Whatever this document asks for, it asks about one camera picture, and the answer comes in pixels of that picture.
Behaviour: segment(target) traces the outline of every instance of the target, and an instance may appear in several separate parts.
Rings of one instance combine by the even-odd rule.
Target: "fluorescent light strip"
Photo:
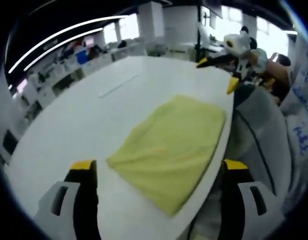
[[[65,28],[51,36],[49,36],[48,38],[42,40],[40,43],[38,43],[37,45],[35,45],[34,47],[32,47],[28,52],[26,52],[8,71],[9,74],[11,74],[13,72],[13,70],[15,70],[15,68],[26,58],[28,57],[29,54],[31,54],[34,50],[36,50],[37,48],[39,48],[41,45],[45,44],[46,42],[48,42],[49,40],[53,39],[54,37],[63,34],[71,29],[75,29],[77,27],[83,26],[83,25],[87,25],[87,24],[91,24],[91,23],[96,23],[96,22],[101,22],[101,21],[106,21],[106,20],[113,20],[113,19],[123,19],[127,17],[127,15],[120,15],[120,16],[107,16],[107,17],[101,17],[101,18],[97,18],[97,19],[93,19],[93,20],[89,20],[89,21],[85,21],[85,22],[81,22],[79,24],[70,26],[68,28]]]
[[[57,0],[51,0],[51,1],[41,5],[40,7],[36,8],[35,10],[33,10],[29,15],[33,14],[34,12],[38,11],[39,9],[42,9],[44,6],[47,6],[48,4],[53,3],[54,1],[57,1]]]
[[[91,30],[91,31],[87,31],[87,32],[84,32],[82,34],[79,34],[77,36],[74,36],[74,37],[71,37],[70,39],[67,39],[55,46],[53,46],[52,48],[48,49],[47,51],[45,51],[43,54],[41,54],[38,58],[36,58],[35,60],[33,60],[30,64],[27,65],[27,67],[24,68],[24,71],[27,71],[32,65],[34,65],[37,61],[39,61],[40,59],[42,59],[44,56],[46,56],[48,53],[52,52],[53,50],[55,50],[56,48],[59,48],[60,46],[66,44],[66,43],[69,43],[75,39],[78,39],[82,36],[85,36],[85,35],[89,35],[89,34],[92,34],[92,33],[95,33],[95,32],[99,32],[103,30],[103,28],[98,28],[98,29],[94,29],[94,30]]]
[[[284,30],[283,32],[286,34],[297,35],[297,32],[292,30]]]

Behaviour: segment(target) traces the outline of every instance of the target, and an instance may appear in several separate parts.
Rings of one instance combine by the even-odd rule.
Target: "towel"
[[[107,163],[173,216],[206,171],[225,119],[218,106],[176,95],[136,126]]]

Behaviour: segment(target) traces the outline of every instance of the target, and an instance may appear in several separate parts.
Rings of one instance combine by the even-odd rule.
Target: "window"
[[[242,28],[243,13],[239,9],[222,6],[223,19],[216,17],[215,37],[219,41],[224,40],[227,34],[239,34]]]
[[[209,22],[210,22],[210,10],[205,7],[205,6],[202,6],[202,14],[201,14],[201,20],[202,20],[202,24],[205,26],[205,27],[208,27],[209,26]]]
[[[122,40],[139,37],[137,14],[131,14],[119,20],[120,35]]]
[[[265,19],[257,17],[256,21],[257,45],[266,52],[267,58],[270,58],[273,53],[279,53],[287,56],[288,37],[283,30]]]
[[[106,44],[117,42],[117,35],[114,22],[104,27],[104,38]]]

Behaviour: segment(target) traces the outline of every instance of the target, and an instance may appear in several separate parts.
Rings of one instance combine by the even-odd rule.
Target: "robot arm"
[[[224,37],[224,49],[214,57],[209,56],[203,58],[196,67],[204,68],[219,64],[227,64],[232,60],[237,60],[237,68],[232,73],[227,88],[227,94],[231,94],[237,89],[239,84],[246,80],[249,71],[253,70],[258,73],[263,72],[266,68],[266,52],[262,49],[252,50],[250,48],[250,42],[251,39],[244,30],[241,30],[240,34],[228,34]],[[252,66],[246,57],[251,52],[256,52],[259,56],[258,63],[255,66]]]

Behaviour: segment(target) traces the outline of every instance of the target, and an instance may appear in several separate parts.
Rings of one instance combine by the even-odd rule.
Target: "oval table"
[[[104,240],[174,240],[206,199],[226,149],[233,94],[230,74],[163,57],[134,56],[115,62],[61,94],[33,121],[7,169],[20,206],[33,217],[38,201],[63,181],[76,161],[96,159],[98,227]],[[196,190],[182,209],[168,217],[109,168],[105,159],[131,129],[175,94],[219,105],[226,111],[219,144]]]

